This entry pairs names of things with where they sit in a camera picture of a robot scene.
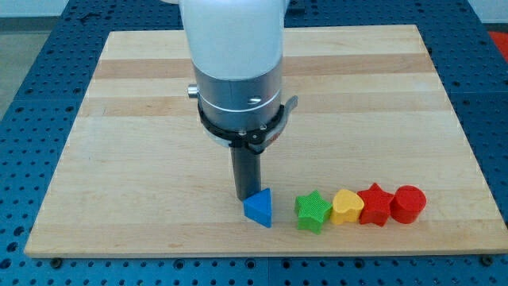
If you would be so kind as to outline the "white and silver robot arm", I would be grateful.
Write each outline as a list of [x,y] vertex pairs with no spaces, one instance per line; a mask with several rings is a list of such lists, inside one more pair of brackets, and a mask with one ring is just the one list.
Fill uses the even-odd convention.
[[177,0],[213,135],[259,144],[281,121],[287,0]]

